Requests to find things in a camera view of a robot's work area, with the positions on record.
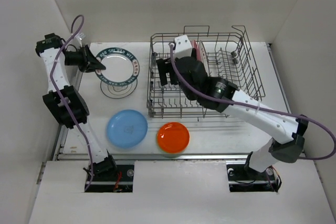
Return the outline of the white plate dark patterned rim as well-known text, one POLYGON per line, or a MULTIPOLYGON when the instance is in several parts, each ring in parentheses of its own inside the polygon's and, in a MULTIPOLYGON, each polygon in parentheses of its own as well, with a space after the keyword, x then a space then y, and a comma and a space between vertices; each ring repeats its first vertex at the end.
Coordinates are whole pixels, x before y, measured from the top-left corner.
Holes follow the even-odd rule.
POLYGON ((140 64, 130 51, 112 47, 100 51, 96 59, 105 69, 95 70, 101 82, 116 87, 124 87, 135 82, 140 73, 140 64))

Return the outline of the white plate green rim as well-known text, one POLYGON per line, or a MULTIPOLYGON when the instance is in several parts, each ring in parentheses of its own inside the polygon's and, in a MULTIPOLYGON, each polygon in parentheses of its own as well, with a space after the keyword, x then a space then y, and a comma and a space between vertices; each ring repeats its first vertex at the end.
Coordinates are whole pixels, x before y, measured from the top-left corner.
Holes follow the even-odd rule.
POLYGON ((106 83, 100 82, 100 90, 108 98, 122 99, 122 98, 126 98, 130 96, 137 88, 137 85, 138 85, 137 80, 135 80, 133 83, 127 86, 122 86, 122 87, 112 86, 112 85, 108 85, 106 83))

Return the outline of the pink plate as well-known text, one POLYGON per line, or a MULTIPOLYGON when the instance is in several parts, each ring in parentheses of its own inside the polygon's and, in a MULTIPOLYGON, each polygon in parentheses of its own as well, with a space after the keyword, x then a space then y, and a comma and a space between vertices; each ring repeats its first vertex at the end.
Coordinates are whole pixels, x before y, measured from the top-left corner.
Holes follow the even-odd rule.
POLYGON ((202 61, 202 57, 201 57, 201 53, 200 53, 200 49, 199 49, 199 45, 197 44, 197 41, 196 40, 193 40, 192 41, 192 46, 193 46, 193 49, 192 49, 192 54, 191 56, 193 58, 195 58, 196 60, 198 61, 202 61))

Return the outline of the blue plate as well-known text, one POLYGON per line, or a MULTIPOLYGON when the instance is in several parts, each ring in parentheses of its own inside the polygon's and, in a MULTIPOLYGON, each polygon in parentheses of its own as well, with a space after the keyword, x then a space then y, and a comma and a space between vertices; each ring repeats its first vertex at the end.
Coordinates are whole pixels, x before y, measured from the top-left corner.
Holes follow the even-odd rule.
POLYGON ((122 110, 111 117, 106 126, 106 136, 110 144, 121 149, 131 149, 146 137, 148 121, 136 110, 122 110))

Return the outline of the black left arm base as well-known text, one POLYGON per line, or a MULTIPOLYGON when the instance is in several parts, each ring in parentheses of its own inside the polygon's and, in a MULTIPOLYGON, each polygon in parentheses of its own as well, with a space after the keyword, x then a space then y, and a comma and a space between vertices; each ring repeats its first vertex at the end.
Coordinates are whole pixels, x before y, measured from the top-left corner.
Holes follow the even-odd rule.
POLYGON ((134 164, 119 164, 115 174, 96 177, 90 182, 87 176, 84 188, 86 193, 132 193, 134 179, 134 164))

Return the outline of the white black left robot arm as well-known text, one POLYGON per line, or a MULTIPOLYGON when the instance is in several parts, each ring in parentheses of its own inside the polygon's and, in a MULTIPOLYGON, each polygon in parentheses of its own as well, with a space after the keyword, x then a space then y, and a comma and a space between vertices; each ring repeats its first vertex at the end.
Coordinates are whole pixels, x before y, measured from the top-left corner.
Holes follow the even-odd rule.
POLYGON ((85 72, 104 70, 105 66, 91 53, 87 45, 67 51, 66 42, 54 33, 37 42, 36 53, 43 60, 48 74, 48 91, 43 102, 56 121, 68 129, 77 129, 78 138, 86 147, 90 168, 95 179, 112 180, 118 168, 111 154, 103 147, 89 123, 89 109, 78 90, 70 84, 66 66, 77 66, 85 72))

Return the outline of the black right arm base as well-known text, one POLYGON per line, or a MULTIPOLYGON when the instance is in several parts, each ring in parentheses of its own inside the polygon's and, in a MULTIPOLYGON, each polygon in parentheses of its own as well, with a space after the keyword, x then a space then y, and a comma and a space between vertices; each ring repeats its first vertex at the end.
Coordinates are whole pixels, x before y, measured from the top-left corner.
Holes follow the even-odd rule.
POLYGON ((282 186, 282 179, 273 166, 262 173, 247 170, 244 164, 227 164, 226 169, 231 193, 277 193, 282 186))

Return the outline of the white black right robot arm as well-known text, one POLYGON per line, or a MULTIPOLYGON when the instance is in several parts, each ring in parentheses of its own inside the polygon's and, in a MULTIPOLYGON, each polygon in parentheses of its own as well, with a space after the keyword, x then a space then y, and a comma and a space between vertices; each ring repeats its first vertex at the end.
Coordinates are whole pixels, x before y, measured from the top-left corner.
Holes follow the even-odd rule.
POLYGON ((177 84, 188 100, 238 117, 270 135, 267 144, 249 153, 243 166, 246 177, 254 179, 277 162, 295 163, 299 159, 308 127, 305 117, 273 113, 227 79, 208 76, 204 64, 194 57, 158 59, 156 65, 161 85, 177 84))

